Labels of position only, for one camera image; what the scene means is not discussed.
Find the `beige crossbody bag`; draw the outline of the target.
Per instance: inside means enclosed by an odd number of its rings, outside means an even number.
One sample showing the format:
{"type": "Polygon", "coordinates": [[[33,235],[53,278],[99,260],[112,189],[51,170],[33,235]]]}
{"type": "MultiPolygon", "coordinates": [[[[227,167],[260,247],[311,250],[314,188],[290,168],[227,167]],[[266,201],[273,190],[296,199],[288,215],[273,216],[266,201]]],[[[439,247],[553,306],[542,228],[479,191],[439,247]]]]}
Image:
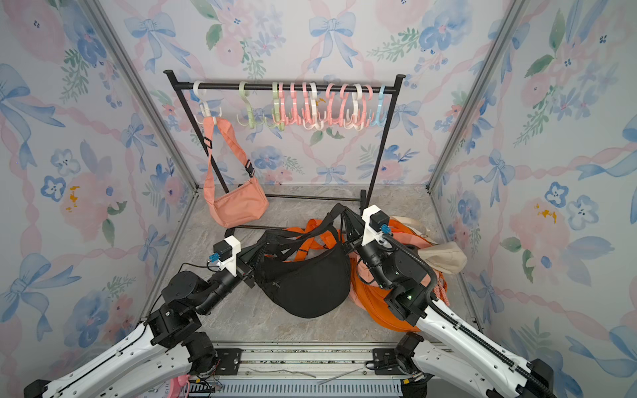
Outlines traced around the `beige crossbody bag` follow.
{"type": "Polygon", "coordinates": [[[468,260],[466,254],[456,242],[450,241],[438,244],[436,241],[431,240],[431,230],[418,220],[398,216],[392,216],[391,219],[401,223],[429,244],[428,247],[419,248],[417,253],[433,269],[444,274],[453,275],[457,275],[464,270],[468,260]]]}

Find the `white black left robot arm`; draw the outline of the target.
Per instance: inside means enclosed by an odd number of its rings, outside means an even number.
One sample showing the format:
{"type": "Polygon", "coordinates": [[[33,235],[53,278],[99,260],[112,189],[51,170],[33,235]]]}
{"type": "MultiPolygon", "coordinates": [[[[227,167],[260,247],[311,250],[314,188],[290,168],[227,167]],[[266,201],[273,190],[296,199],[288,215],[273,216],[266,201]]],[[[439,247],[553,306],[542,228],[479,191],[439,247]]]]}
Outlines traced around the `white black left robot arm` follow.
{"type": "Polygon", "coordinates": [[[250,254],[236,258],[237,271],[220,270],[209,280],[190,271],[175,275],[162,295],[164,304],[127,337],[86,365],[56,380],[36,380],[26,397],[136,397],[178,376],[235,376],[238,348],[216,350],[200,330],[229,293],[252,276],[250,254]]]}

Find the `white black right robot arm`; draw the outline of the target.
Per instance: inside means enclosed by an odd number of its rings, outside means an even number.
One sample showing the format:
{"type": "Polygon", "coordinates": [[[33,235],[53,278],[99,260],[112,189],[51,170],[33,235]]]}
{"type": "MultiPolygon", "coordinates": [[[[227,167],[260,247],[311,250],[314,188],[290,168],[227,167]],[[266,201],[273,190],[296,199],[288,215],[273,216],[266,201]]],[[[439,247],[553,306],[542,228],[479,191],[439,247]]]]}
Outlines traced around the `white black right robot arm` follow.
{"type": "Polygon", "coordinates": [[[363,215],[343,213],[346,248],[358,253],[399,320],[446,345],[440,351],[414,333],[396,346],[396,359],[407,374],[437,376],[474,397],[552,397],[553,370],[544,361],[528,361],[499,346],[466,323],[441,300],[437,275],[415,250],[400,243],[389,217],[378,207],[363,215]]]}

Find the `black crossbody bag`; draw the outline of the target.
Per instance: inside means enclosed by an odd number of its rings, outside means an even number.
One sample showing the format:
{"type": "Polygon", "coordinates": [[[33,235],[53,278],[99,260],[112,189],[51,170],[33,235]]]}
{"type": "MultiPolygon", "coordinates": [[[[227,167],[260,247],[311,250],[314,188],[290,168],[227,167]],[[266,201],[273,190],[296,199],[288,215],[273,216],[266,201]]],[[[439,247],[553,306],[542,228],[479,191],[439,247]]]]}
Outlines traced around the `black crossbody bag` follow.
{"type": "MultiPolygon", "coordinates": [[[[327,213],[315,231],[337,229],[345,206],[337,204],[327,213]]],[[[351,263],[343,241],[309,260],[283,262],[266,257],[261,249],[261,263],[255,272],[256,284],[280,308],[298,318],[323,316],[348,298],[351,286],[351,263]]]]}
{"type": "MultiPolygon", "coordinates": [[[[331,230],[331,232],[335,231],[333,228],[328,228],[327,230],[331,230]]],[[[260,240],[258,240],[257,244],[265,251],[266,257],[283,262],[293,262],[294,252],[301,247],[303,239],[317,237],[324,232],[313,231],[301,234],[297,232],[287,232],[287,230],[270,231],[266,232],[260,240]]],[[[326,251],[327,250],[323,250],[319,253],[313,250],[306,260],[323,254],[326,251]]]]}

